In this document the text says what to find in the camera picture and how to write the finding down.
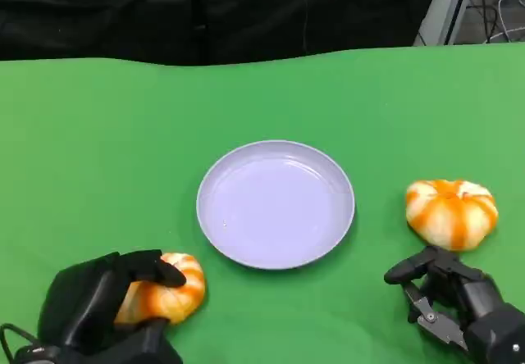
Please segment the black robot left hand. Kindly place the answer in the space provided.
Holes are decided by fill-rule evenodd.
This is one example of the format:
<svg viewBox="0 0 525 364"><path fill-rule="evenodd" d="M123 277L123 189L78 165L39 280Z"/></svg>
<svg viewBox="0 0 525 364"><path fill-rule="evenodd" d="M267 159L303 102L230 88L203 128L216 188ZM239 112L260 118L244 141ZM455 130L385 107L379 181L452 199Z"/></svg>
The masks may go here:
<svg viewBox="0 0 525 364"><path fill-rule="evenodd" d="M181 287L186 278L158 250L109 253L59 271L38 322L33 363L180 363L157 317L120 332L114 325L136 281Z"/></svg>

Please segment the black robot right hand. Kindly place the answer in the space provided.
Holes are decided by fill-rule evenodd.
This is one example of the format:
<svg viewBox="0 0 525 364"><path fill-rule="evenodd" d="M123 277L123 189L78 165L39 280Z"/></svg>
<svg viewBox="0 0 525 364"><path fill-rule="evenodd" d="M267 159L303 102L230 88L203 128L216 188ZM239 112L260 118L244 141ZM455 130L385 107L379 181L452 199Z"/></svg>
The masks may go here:
<svg viewBox="0 0 525 364"><path fill-rule="evenodd" d="M503 299L490 275L456 253L429 245L392 266L384 281L402 287L409 323L473 362L524 362L524 313Z"/></svg>

